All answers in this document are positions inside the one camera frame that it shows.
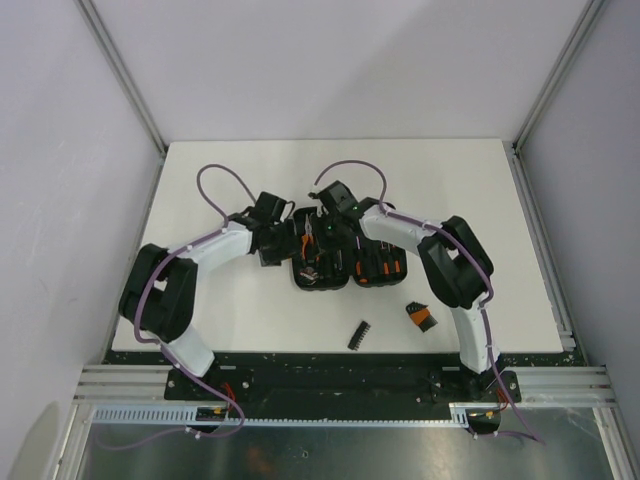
gray wall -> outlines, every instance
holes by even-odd
[[[96,0],[167,141],[498,137],[586,0]]]
[[[0,478],[36,479],[104,342],[158,160],[72,1],[5,2],[0,63]]]
[[[607,7],[524,159],[576,328],[640,449],[640,2]]]

metal floor panel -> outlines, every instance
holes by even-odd
[[[168,435],[123,452],[89,441],[84,475],[102,479],[452,480],[613,478],[591,409],[524,412],[547,446],[512,438],[473,440],[462,429],[246,427],[225,439]],[[166,426],[94,425],[109,445]],[[501,430],[517,429],[508,412]]]

white board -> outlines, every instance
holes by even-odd
[[[387,199],[407,213],[431,219],[464,217],[495,265],[496,298],[489,316],[502,351],[562,351],[524,215],[502,143],[498,140],[325,140],[183,142],[169,149],[143,244],[181,243],[211,230],[220,218],[200,198],[197,171],[222,163],[241,175],[257,195],[265,190],[312,205],[311,183],[330,163],[366,159],[387,175]],[[323,184],[340,179],[358,198],[378,196],[375,172],[338,167]],[[227,173],[204,176],[210,196],[227,212],[249,199]],[[360,320],[372,328],[361,352],[453,352],[459,349],[453,318],[429,289],[418,257],[409,275],[392,287],[364,289],[353,281],[330,292],[304,292],[289,263],[260,267],[257,256],[228,263],[202,281],[193,322],[213,350],[346,352]],[[430,305],[439,324],[422,334],[405,306]],[[148,350],[121,320],[114,350]]]
[[[586,0],[94,0],[167,142],[513,140]]]

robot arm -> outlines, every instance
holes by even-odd
[[[405,213],[401,216],[411,218]],[[459,217],[453,218],[454,221],[449,220],[444,224],[436,221],[430,223],[444,228],[448,223],[457,223],[461,230],[471,233],[464,220]],[[431,289],[443,303],[449,306],[453,314],[460,341],[460,361],[475,373],[482,373],[491,368],[479,307],[484,290],[479,282],[474,282],[475,272],[462,272],[465,266],[464,259],[460,256],[451,258],[445,242],[437,238],[432,231],[387,216],[380,211],[377,204],[364,212],[359,224],[365,237],[396,245],[422,259]],[[495,358],[499,355],[496,347],[493,349],[493,354]]]
[[[317,198],[326,210],[322,221],[325,227],[331,226],[324,230],[333,232],[331,237],[320,239],[326,251],[340,247],[345,238],[356,233],[418,255],[431,289],[451,308],[462,364],[477,374],[491,368],[479,307],[486,293],[485,285],[469,262],[453,253],[454,245],[442,235],[417,226],[420,222],[414,217],[395,210],[396,215],[383,213],[377,200],[367,198],[358,202],[340,182],[334,182]],[[194,375],[203,376],[214,360],[211,349],[191,325],[198,276],[250,253],[259,252],[263,265],[279,265],[281,260],[299,254],[293,225],[280,221],[285,203],[263,192],[255,207],[229,217],[229,224],[219,235],[173,258],[158,279],[166,283],[156,282],[143,306],[141,329],[160,340],[181,367]],[[452,217],[432,225],[446,230],[463,245],[487,275],[493,273],[491,261],[463,219]],[[120,300],[122,316],[133,321],[145,285],[170,251],[152,244],[141,249]]]

red wire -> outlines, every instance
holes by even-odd
[[[234,402],[236,401],[236,394],[233,393],[233,390],[231,389],[231,385],[229,385],[227,382],[222,384],[222,387],[227,391],[227,395],[229,396],[229,398],[231,398],[231,400],[233,400]],[[229,405],[229,412],[231,413],[233,411],[233,405]]]
[[[504,406],[500,407],[500,411],[503,412],[509,406],[509,402],[507,401],[507,397],[504,395],[504,392],[499,387],[498,387],[498,398],[500,399],[500,403],[504,403]]]

